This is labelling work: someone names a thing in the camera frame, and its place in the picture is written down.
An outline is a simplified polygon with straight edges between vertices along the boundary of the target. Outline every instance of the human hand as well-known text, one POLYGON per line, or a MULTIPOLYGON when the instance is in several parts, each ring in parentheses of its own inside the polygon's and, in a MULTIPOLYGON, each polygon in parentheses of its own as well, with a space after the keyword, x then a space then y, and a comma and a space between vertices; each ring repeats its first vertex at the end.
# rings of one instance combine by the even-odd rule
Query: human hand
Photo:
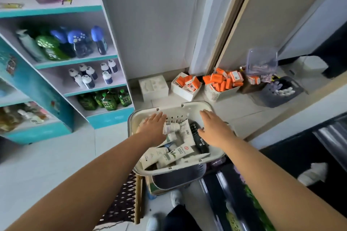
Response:
POLYGON ((148 137, 150 145, 157 147, 166 139, 166 135, 163 134, 165 120, 166 114, 163 115, 162 111, 158 114, 152 114, 152 116, 143 121, 136 133, 143 133, 148 137))
POLYGON ((200 111, 204 129, 198 129, 198 133, 209 145, 224 148, 228 142, 236 138, 234 132, 212 111, 200 111))

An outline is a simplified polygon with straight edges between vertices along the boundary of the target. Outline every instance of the shoe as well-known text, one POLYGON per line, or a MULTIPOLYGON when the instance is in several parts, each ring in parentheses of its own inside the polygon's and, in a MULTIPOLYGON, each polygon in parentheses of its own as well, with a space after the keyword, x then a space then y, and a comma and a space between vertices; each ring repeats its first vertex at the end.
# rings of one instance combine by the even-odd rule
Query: shoe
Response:
POLYGON ((172 206, 175 208, 177 207, 178 205, 182 205, 183 204, 183 195, 182 193, 180 192, 180 190, 173 190, 171 192, 171 203, 172 203, 172 206))
POLYGON ((147 222, 146 231, 159 231, 159 220, 155 216, 151 216, 147 222))

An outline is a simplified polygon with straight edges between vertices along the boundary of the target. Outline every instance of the pants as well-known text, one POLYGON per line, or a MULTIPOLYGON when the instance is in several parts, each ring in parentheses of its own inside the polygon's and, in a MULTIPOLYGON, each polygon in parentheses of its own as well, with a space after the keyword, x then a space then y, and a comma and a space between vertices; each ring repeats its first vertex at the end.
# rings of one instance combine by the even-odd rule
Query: pants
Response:
POLYGON ((193 216, 185 206, 178 205, 164 220, 164 231, 201 231, 193 216))

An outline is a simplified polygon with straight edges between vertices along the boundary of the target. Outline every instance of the blue cap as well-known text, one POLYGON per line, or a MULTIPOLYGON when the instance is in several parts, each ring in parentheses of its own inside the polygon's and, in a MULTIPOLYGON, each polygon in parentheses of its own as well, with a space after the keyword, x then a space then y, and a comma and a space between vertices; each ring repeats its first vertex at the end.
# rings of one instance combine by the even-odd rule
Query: blue cap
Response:
POLYGON ((101 41, 104 38, 104 33, 102 31, 102 28, 99 26, 94 26, 91 32, 92 32, 92 40, 95 42, 101 41))
POLYGON ((67 43, 67 36, 64 32, 58 30, 51 30, 51 35, 59 40, 60 43, 67 43))
POLYGON ((69 41, 70 44, 77 43, 86 38, 87 38, 87 34, 81 30, 72 30, 67 34, 67 40, 69 41))

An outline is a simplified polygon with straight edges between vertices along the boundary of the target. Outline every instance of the green bottle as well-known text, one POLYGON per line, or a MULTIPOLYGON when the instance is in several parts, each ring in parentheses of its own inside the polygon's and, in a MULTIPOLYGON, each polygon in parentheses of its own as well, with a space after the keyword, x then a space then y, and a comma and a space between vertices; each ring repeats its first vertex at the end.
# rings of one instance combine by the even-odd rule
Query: green bottle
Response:
POLYGON ((117 103, 115 102, 115 98, 108 94, 108 93, 103 93, 102 94, 102 103, 104 104, 106 110, 108 111, 114 111, 117 110, 117 103))
POLYGON ((108 89, 107 93, 111 94, 115 98, 115 102, 117 104, 120 104, 120 100, 118 98, 118 92, 117 92, 117 90, 115 88, 108 89))
POLYGON ((70 59, 70 57, 62 52, 59 48, 59 40, 52 36, 38 36, 37 44, 44 48, 47 53, 47 59, 52 61, 62 61, 70 59))
POLYGON ((124 89, 121 89, 119 91, 119 100, 120 100, 120 103, 124 106, 124 107, 127 107, 131 104, 131 99, 130 99, 130 95, 128 92, 125 92, 124 89))
POLYGON ((99 91, 95 92, 94 99, 100 108, 105 108, 104 104, 102 103, 102 94, 99 91))
POLYGON ((98 108, 98 104, 91 94, 79 94, 77 100, 87 111, 95 111, 98 108))

